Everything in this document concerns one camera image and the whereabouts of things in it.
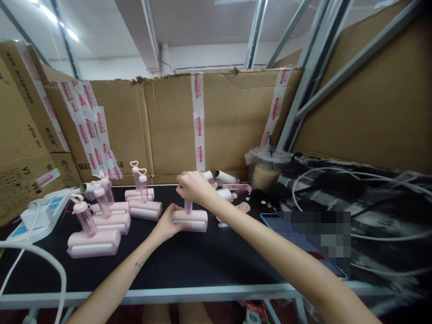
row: ceiling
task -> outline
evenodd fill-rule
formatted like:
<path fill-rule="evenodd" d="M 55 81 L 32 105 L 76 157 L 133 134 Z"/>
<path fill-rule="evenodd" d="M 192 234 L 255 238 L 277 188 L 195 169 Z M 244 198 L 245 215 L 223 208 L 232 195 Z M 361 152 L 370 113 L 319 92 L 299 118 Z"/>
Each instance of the ceiling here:
<path fill-rule="evenodd" d="M 59 25 L 31 1 L 4 0 L 48 60 L 66 59 Z M 80 59 L 138 56 L 139 52 L 114 0 L 58 0 L 63 22 L 79 37 L 71 47 Z M 51 12 L 50 0 L 39 0 Z M 300 0 L 268 0 L 260 41 L 278 41 Z M 293 37 L 309 30 L 319 0 L 312 0 Z M 380 1 L 356 0 L 354 16 L 364 17 Z M 247 43 L 256 2 L 215 5 L 214 0 L 150 0 L 156 38 L 169 46 Z M 22 39 L 0 10 L 0 39 Z"/>

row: hand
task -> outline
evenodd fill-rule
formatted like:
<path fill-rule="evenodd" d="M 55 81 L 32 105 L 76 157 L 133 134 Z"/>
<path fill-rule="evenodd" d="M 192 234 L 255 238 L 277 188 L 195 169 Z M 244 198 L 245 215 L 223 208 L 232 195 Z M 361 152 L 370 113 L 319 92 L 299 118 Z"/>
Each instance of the hand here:
<path fill-rule="evenodd" d="M 199 171 L 183 172 L 177 177 L 177 193 L 183 198 L 204 205 L 206 199 L 217 196 L 214 188 L 208 183 L 204 174 Z"/>
<path fill-rule="evenodd" d="M 150 235 L 154 235 L 154 237 L 157 240 L 159 240 L 161 243 L 172 238 L 175 234 L 177 234 L 181 230 L 186 230 L 192 227 L 191 224 L 187 224 L 187 223 L 174 224 L 172 222 L 172 217 L 171 217 L 172 212 L 174 210 L 183 210 L 183 208 L 177 206 L 174 203 L 169 205 L 169 207 L 165 210 L 165 212 L 157 222 L 156 227 L 153 229 L 153 231 L 150 234 Z"/>

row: metal pole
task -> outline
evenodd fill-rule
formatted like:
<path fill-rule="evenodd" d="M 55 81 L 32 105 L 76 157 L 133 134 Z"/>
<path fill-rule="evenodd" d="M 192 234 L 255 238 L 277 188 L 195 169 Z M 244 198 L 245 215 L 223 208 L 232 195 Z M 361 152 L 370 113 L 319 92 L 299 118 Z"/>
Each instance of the metal pole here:
<path fill-rule="evenodd" d="M 262 22 L 267 9 L 268 0 L 257 0 L 255 7 L 255 14 L 252 21 L 251 35 L 249 37 L 249 44 L 247 45 L 246 62 L 244 68 L 253 68 L 255 62 L 255 54 L 258 49 L 258 42 L 260 41 Z"/>
<path fill-rule="evenodd" d="M 8 8 L 8 6 L 3 2 L 3 0 L 0 0 L 0 8 L 3 10 L 3 12 L 5 13 L 5 15 L 9 18 L 10 22 L 19 31 L 19 33 L 21 34 L 21 36 L 26 40 L 26 42 L 29 43 L 29 44 L 33 44 L 33 46 L 35 47 L 37 56 L 39 56 L 39 58 L 42 60 L 42 62 L 44 64 L 48 65 L 49 67 L 51 67 L 51 65 L 48 62 L 48 60 L 45 58 L 45 56 L 43 56 L 43 54 L 41 53 L 41 51 L 39 51 L 39 49 L 37 48 L 36 44 L 32 41 L 32 39 L 30 38 L 30 36 L 26 33 L 26 31 L 24 30 L 24 28 L 18 22 L 18 20 L 16 20 L 15 16 L 11 13 L 11 11 Z"/>
<path fill-rule="evenodd" d="M 327 95 L 344 82 L 354 71 L 367 62 L 389 40 L 403 30 L 420 11 L 422 0 L 414 0 L 376 35 L 351 61 L 349 61 L 321 90 L 317 92 L 296 114 L 296 120 L 304 117 Z"/>
<path fill-rule="evenodd" d="M 288 113 L 287 120 L 285 122 L 282 134 L 278 142 L 278 146 L 276 147 L 276 151 L 278 152 L 282 152 L 285 150 L 285 145 L 291 134 L 296 113 L 302 106 L 304 97 L 306 95 L 306 92 L 308 91 L 310 82 L 313 80 L 312 77 L 315 74 L 316 69 L 320 68 L 320 66 L 318 66 L 320 57 L 322 56 L 325 45 L 327 44 L 329 37 L 331 36 L 331 30 L 335 22 L 337 21 L 337 18 L 340 17 L 340 15 L 338 15 L 340 10 L 346 8 L 346 1 L 349 0 L 331 0 L 327 6 L 325 15 L 321 21 L 321 26 L 319 27 L 318 33 L 316 35 L 315 42 L 312 46 L 312 49 L 310 50 L 309 59 L 304 66 L 305 71 L 303 73 L 303 77 L 300 80 L 300 84 L 298 86 L 296 95 Z"/>
<path fill-rule="evenodd" d="M 276 48 L 276 51 L 274 51 L 273 56 L 271 57 L 270 61 L 268 62 L 267 66 L 265 68 L 272 68 L 273 64 L 276 62 L 276 59 L 278 58 L 280 52 L 282 51 L 282 48 L 284 48 L 285 44 L 287 43 L 288 39 L 290 38 L 291 34 L 293 33 L 294 29 L 296 28 L 298 22 L 303 17 L 304 13 L 307 10 L 307 7 L 311 0 L 303 0 L 303 2 L 300 4 L 300 7 L 298 7 L 297 12 L 295 13 L 294 17 L 292 18 L 291 22 L 288 24 L 287 29 L 285 30 L 285 33 L 282 35 L 282 38 L 279 41 L 279 45 Z"/>
<path fill-rule="evenodd" d="M 57 0 L 51 0 L 51 4 L 53 5 L 54 14 L 57 17 L 57 20 L 59 22 L 64 22 L 65 20 L 62 19 L 61 10 L 60 10 L 60 3 Z M 73 75 L 76 79 L 82 79 L 81 70 L 78 65 L 78 60 L 76 59 L 76 55 L 74 55 L 73 50 L 69 46 L 69 35 L 66 33 L 66 24 L 64 24 L 64 27 L 62 27 L 60 24 L 58 24 L 58 27 L 60 28 L 60 33 L 62 34 L 64 46 L 66 47 L 66 52 L 69 57 L 69 62 L 71 64 Z"/>

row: white wall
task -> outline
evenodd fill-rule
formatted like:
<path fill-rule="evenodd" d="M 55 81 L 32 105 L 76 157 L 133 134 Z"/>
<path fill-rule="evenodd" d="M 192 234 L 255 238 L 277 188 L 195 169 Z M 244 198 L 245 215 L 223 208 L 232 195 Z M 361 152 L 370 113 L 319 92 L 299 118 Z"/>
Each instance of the white wall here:
<path fill-rule="evenodd" d="M 151 78 L 140 56 L 113 59 L 80 59 L 82 78 L 85 80 L 135 79 L 138 76 Z M 51 67 L 73 76 L 68 61 L 50 61 Z"/>
<path fill-rule="evenodd" d="M 289 40 L 279 58 L 282 58 L 302 48 L 307 40 L 307 34 Z M 255 68 L 264 68 L 257 64 L 267 64 L 276 50 L 278 42 L 262 42 L 258 44 L 255 58 Z M 209 65 L 244 65 L 246 61 L 247 43 L 242 44 L 216 44 L 170 47 L 172 69 L 189 67 L 202 67 Z M 199 69 L 176 70 L 177 73 L 196 70 L 217 70 L 222 67 L 207 67 Z"/>

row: human arm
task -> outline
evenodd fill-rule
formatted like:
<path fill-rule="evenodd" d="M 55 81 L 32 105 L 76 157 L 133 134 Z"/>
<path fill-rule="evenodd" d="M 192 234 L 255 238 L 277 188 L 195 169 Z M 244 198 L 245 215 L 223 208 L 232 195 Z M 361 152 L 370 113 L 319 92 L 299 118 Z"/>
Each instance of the human arm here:
<path fill-rule="evenodd" d="M 326 323 L 380 323 L 326 266 L 219 196 L 201 173 L 184 172 L 177 192 L 228 224 L 318 310 Z"/>
<path fill-rule="evenodd" d="M 163 242 L 189 224 L 173 224 L 172 212 L 182 209 L 171 204 L 150 235 L 92 292 L 67 321 L 74 323 L 106 323 L 116 310 L 148 257 Z"/>

